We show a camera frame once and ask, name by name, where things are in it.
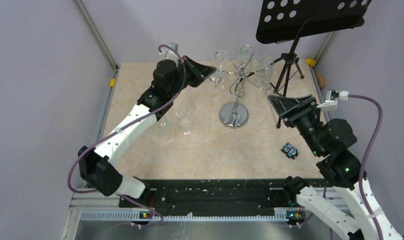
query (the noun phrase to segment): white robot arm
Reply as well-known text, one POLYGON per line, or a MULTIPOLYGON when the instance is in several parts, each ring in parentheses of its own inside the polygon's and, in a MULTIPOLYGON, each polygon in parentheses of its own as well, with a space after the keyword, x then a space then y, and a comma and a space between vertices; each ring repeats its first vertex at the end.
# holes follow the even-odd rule
POLYGON ((268 96, 286 126, 296 127, 312 153, 317 157, 325 157, 317 163, 317 167, 342 196, 354 218, 329 204, 300 177, 289 177, 283 187, 284 191, 291 202, 311 210, 344 240, 376 240, 379 239, 378 231, 384 240, 403 240, 404 237, 394 229, 381 210, 364 172, 361 175, 362 188, 374 213, 369 214, 365 206, 358 182, 361 164, 348 150, 357 141, 350 125, 338 118, 330 120, 325 125, 320 121, 321 112, 335 109, 337 99, 345 100, 347 97, 346 91, 329 91, 327 94, 329 102, 317 105, 312 95, 300 98, 268 96), (379 227, 376 227, 374 220, 377 220, 379 227))
MULTIPOLYGON (((176 44, 173 44, 172 49, 176 52, 176 44)), ((187 56, 181 58, 174 51, 161 53, 167 59, 158 62, 153 71, 151 86, 110 133, 108 139, 94 146, 85 155, 86 146, 78 153, 81 178, 105 196, 141 196, 146 189, 145 184, 135 177, 118 173, 116 166, 119 160, 131 144, 171 108, 181 90, 187 86, 198 87, 216 71, 216 68, 196 63, 187 56)))

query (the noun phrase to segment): lavender wall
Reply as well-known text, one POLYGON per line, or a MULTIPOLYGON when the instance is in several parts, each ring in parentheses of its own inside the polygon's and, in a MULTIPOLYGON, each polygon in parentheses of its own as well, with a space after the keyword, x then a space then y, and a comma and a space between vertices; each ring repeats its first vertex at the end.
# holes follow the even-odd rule
MULTIPOLYGON (((235 57, 242 44, 254 47, 255 58, 260 54, 278 58, 292 44, 261 44, 256 40, 262 0, 83 2, 118 63, 157 61, 157 46, 170 42, 178 43, 180 53, 195 60, 211 60, 219 49, 235 57)), ((303 37, 296 53, 314 58, 324 39, 325 34, 303 37)))
MULTIPOLYGON (((327 87, 366 95, 383 107, 383 124, 366 167, 372 189, 393 226, 404 235, 404 0, 371 2, 362 27, 340 31, 318 70, 327 87)), ((340 102, 334 116, 347 119, 362 159, 377 120, 371 103, 340 102)))
POLYGON ((59 238, 112 76, 71 0, 0 0, 0 240, 59 238))

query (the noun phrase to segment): marble-pattern surface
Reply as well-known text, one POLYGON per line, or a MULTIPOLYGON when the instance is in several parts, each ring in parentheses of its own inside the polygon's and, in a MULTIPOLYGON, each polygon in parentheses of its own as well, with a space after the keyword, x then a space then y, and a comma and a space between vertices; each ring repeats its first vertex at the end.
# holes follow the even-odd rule
MULTIPOLYGON (((212 62, 200 61, 211 65, 212 62)), ((296 74, 289 82, 287 95, 317 97, 311 73, 301 60, 304 79, 296 74)), ((274 66, 273 83, 278 79, 283 61, 274 66)), ((128 114, 140 95, 150 86, 156 62, 122 63, 106 123, 106 136, 128 114)), ((241 102, 249 110, 248 123, 239 129, 223 126, 218 118, 220 108, 235 101, 229 87, 235 76, 229 75, 226 86, 216 89, 209 80, 198 88, 187 87, 166 113, 172 126, 167 138, 156 134, 154 126, 145 131, 127 150, 117 169, 126 176, 142 179, 259 179, 321 178, 315 166, 320 160, 309 150, 295 128, 275 127, 278 117, 267 100, 272 90, 262 91, 246 83, 241 102), (177 131, 177 107, 191 109, 194 132, 177 131), (300 155, 289 159, 280 149, 291 143, 300 155)))

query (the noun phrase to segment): yellow clip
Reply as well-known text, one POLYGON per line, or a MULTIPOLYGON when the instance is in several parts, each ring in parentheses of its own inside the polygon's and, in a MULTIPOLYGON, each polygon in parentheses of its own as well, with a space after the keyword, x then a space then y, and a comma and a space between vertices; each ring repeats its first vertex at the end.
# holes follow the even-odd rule
POLYGON ((306 64, 308 64, 310 67, 313 67, 313 66, 315 66, 317 63, 315 62, 314 59, 308 58, 308 59, 306 60, 306 64))
POLYGON ((110 84, 109 84, 109 86, 110 86, 111 88, 113 88, 114 85, 115 85, 115 79, 112 78, 112 79, 110 79, 110 84))

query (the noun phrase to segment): music stand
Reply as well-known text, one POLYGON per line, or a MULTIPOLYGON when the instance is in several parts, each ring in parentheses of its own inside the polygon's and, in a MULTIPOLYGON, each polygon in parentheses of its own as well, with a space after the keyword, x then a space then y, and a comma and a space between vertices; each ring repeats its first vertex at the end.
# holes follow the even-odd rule
MULTIPOLYGON (((299 57, 295 53, 301 37, 353 29, 364 24, 364 13, 371 0, 264 0, 259 18, 256 39, 262 44, 281 43, 293 40, 289 53, 283 53, 274 63, 284 60, 285 64, 277 84, 272 87, 279 94, 279 88, 287 71, 283 96, 286 96, 293 64, 300 70, 299 57)), ((281 118, 277 123, 279 129, 281 118)))

